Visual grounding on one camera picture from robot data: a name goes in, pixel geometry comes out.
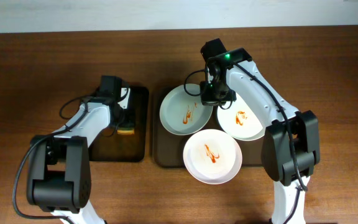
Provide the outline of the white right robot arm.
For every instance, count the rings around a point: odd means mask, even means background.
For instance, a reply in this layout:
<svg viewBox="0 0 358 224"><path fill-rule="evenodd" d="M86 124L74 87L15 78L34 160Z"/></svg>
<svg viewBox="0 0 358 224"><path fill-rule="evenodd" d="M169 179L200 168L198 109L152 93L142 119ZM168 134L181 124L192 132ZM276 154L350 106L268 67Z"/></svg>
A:
<svg viewBox="0 0 358 224"><path fill-rule="evenodd" d="M307 184L320 162L318 119L281 97L243 49L227 50L213 39L200 50L205 61L201 102L222 106L238 94L262 125L261 161L273 180L271 223L304 223Z"/></svg>

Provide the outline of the grey-white plate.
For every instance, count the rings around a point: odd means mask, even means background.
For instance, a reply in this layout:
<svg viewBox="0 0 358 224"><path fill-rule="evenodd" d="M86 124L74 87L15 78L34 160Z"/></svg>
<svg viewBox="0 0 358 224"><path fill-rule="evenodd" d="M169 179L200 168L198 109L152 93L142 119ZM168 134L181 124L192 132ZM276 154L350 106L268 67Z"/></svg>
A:
<svg viewBox="0 0 358 224"><path fill-rule="evenodd" d="M209 121L212 106L205 106L199 96L189 95L184 85L171 90L160 105L162 126L175 135L184 136L198 132Z"/></svg>

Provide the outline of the pink-white plate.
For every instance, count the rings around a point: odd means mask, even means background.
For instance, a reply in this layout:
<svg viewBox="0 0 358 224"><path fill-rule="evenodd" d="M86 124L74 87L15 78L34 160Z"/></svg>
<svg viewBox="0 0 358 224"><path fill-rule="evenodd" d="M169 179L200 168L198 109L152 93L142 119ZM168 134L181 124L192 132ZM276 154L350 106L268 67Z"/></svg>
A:
<svg viewBox="0 0 358 224"><path fill-rule="evenodd" d="M238 174L242 152L237 141L224 131L205 129L187 140L183 162L198 181L218 185L229 182Z"/></svg>

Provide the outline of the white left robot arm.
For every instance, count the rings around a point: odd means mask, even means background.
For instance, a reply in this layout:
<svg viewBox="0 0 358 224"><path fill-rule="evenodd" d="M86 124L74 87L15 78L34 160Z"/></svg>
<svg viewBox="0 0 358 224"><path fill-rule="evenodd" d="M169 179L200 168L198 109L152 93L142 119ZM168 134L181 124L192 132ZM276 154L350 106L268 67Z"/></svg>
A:
<svg viewBox="0 0 358 224"><path fill-rule="evenodd" d="M90 202L89 147L106 128L124 122L130 89L121 78L102 76L96 91L81 96L76 114L60 129L34 136L24 162L29 164L26 197L63 223L104 223Z"/></svg>

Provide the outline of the green yellow sponge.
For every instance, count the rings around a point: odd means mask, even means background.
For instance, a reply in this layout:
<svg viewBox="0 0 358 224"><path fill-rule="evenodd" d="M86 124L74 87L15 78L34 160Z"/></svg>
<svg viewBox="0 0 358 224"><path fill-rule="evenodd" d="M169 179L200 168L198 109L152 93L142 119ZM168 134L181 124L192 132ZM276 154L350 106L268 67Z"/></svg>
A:
<svg viewBox="0 0 358 224"><path fill-rule="evenodd" d="M135 134L135 124L134 123L122 123L117 127L118 135L133 135Z"/></svg>

